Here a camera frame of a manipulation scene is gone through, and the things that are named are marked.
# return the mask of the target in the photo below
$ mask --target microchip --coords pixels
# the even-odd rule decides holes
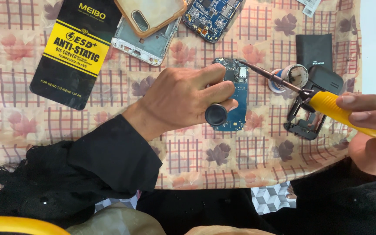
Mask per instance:
[[[204,8],[209,8],[212,2],[210,0],[203,0],[201,5],[203,5]]]
[[[195,25],[195,26],[198,26],[199,24],[201,24],[201,21],[200,21],[199,19],[196,19],[196,20],[194,21],[194,25]]]
[[[226,70],[226,75],[224,76],[224,80],[234,82],[234,70]]]

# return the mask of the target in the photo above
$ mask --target yellow soldering iron handle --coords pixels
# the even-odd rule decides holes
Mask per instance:
[[[349,115],[352,112],[349,110],[339,108],[336,105],[337,97],[337,95],[330,92],[318,92],[316,95],[314,95],[313,98],[311,98],[309,105],[313,107],[316,111],[319,111],[340,123],[343,123],[366,135],[376,138],[376,130],[356,127],[349,122]]]

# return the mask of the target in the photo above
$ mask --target yellow label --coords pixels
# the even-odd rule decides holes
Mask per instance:
[[[97,77],[109,46],[86,29],[56,20],[43,56]]]

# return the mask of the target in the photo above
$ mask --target tablecloth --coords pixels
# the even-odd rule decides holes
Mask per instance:
[[[29,90],[60,6],[58,0],[0,0],[0,164],[24,159],[33,145],[80,138],[140,99],[166,67],[201,69],[217,57],[245,59],[268,70],[294,64],[297,34],[332,34],[334,71],[343,77],[344,90],[361,90],[359,0],[322,0],[313,18],[296,0],[245,0],[216,44],[181,23],[160,67],[110,48],[86,108],[77,111]],[[242,131],[203,124],[150,142],[163,161],[156,188],[267,186],[344,158],[355,131],[343,124],[328,118],[313,141],[285,131],[294,99],[290,91],[272,93],[267,79],[251,72]],[[301,112],[297,118],[306,116]]]

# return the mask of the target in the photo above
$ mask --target blue circuit board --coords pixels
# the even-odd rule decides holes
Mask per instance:
[[[182,17],[182,21],[204,40],[215,43],[242,1],[194,0]]]
[[[246,123],[247,110],[247,82],[249,80],[249,71],[246,65],[238,62],[237,59],[217,58],[214,63],[221,63],[226,67],[226,75],[224,81],[232,81],[234,83],[234,93],[230,97],[239,103],[236,109],[230,111],[227,120],[221,126],[215,126],[216,131],[240,131]]]

